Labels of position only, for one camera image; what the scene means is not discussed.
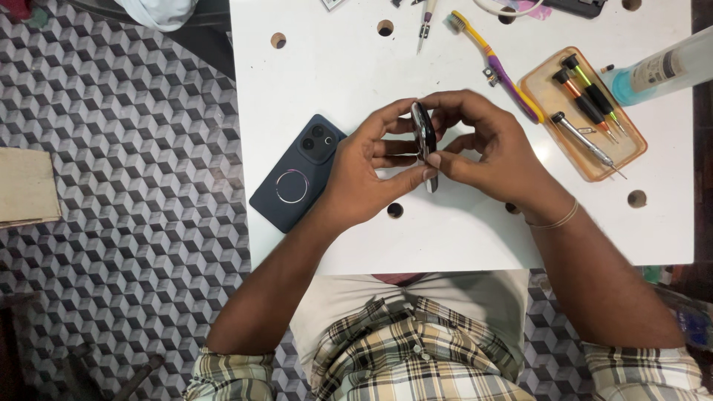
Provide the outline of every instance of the dark blue smartphone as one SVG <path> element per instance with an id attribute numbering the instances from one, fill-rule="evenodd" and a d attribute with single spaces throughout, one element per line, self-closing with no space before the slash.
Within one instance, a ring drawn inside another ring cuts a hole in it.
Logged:
<path id="1" fill-rule="evenodd" d="M 290 231 L 322 194 L 334 152 L 346 137 L 315 114 L 252 194 L 250 205 L 283 233 Z"/>

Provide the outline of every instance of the bottle label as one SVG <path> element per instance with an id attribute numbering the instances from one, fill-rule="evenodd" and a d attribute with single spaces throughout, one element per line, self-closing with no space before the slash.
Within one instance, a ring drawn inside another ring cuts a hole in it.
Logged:
<path id="1" fill-rule="evenodd" d="M 643 92 L 677 76 L 685 75 L 686 70 L 681 64 L 678 50 L 673 49 L 655 55 L 636 66 L 631 73 L 631 88 L 634 92 Z"/>

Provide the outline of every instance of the shirt sleeve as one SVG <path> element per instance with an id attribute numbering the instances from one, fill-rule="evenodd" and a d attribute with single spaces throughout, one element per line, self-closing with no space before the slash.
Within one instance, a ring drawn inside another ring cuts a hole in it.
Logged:
<path id="1" fill-rule="evenodd" d="M 274 352 L 248 356 L 220 355 L 207 347 L 200 351 L 193 377 L 183 392 L 184 400 L 274 400 Z"/>
<path id="2" fill-rule="evenodd" d="M 685 347 L 658 350 L 582 344 L 599 399 L 711 400 L 701 384 L 701 370 Z"/>

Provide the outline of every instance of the cube pattern floor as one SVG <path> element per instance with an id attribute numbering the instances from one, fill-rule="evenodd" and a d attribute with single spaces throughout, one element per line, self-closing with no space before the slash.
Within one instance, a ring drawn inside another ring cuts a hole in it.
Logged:
<path id="1" fill-rule="evenodd" d="M 22 370 L 71 400 L 61 361 L 87 342 L 111 398 L 148 358 L 166 363 L 135 400 L 171 400 L 250 271 L 235 83 L 161 33 L 49 0 L 33 29 L 0 14 L 0 146 L 51 153 L 63 219 L 0 230 L 0 290 L 15 308 Z M 535 271 L 521 385 L 539 400 L 592 387 L 577 335 Z M 308 398 L 288 331 L 279 401 Z"/>

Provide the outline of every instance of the left hand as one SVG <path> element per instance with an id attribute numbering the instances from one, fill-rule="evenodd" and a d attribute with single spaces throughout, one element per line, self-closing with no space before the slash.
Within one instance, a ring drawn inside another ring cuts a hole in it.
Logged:
<path id="1" fill-rule="evenodd" d="M 416 156 L 413 141 L 385 141 L 386 133 L 412 133 L 410 118 L 399 118 L 411 110 L 415 98 L 401 99 L 373 112 L 348 138 L 339 142 L 327 187 L 313 207 L 324 213 L 324 223 L 338 232 L 368 221 L 397 198 L 433 178 L 438 171 L 414 166 L 382 180 L 375 168 L 410 166 Z"/>

